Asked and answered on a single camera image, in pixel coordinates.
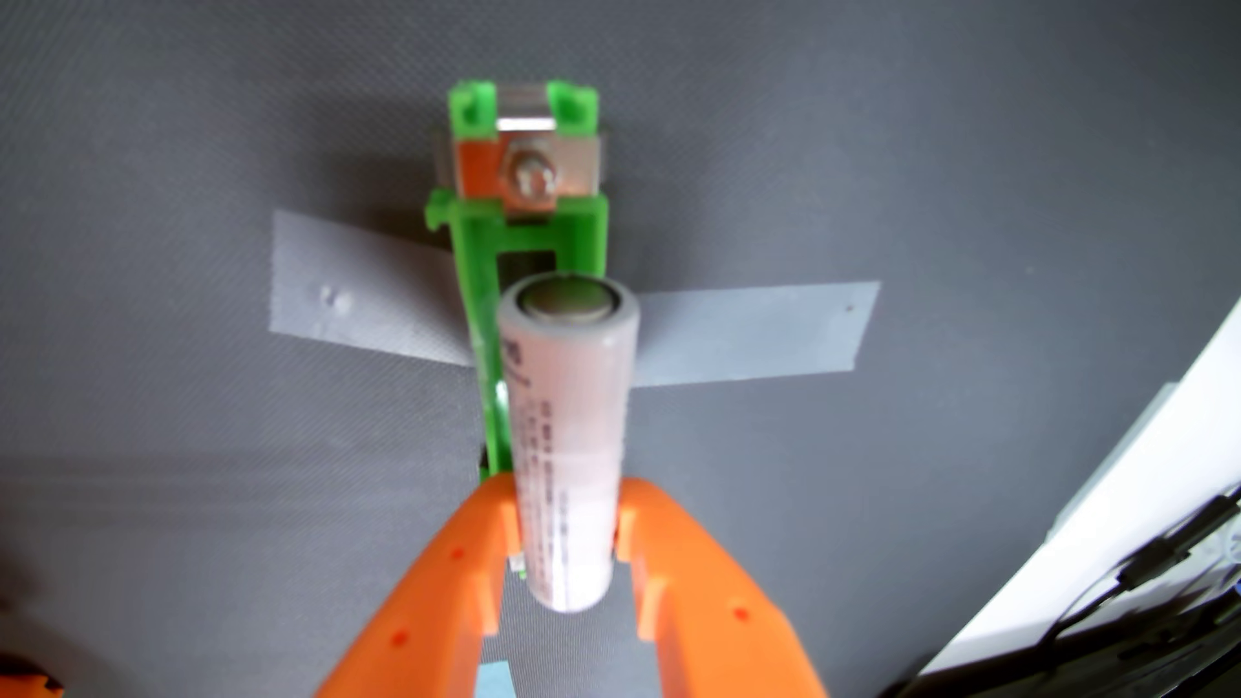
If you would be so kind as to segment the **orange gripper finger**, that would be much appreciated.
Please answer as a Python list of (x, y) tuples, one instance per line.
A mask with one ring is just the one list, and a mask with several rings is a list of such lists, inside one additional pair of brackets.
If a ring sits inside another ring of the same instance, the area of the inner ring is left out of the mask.
[(472, 697), (520, 550), (515, 481), (484, 481), (429, 539), (316, 697)]
[(828, 697), (783, 611), (671, 496), (622, 482), (616, 553), (664, 697)]

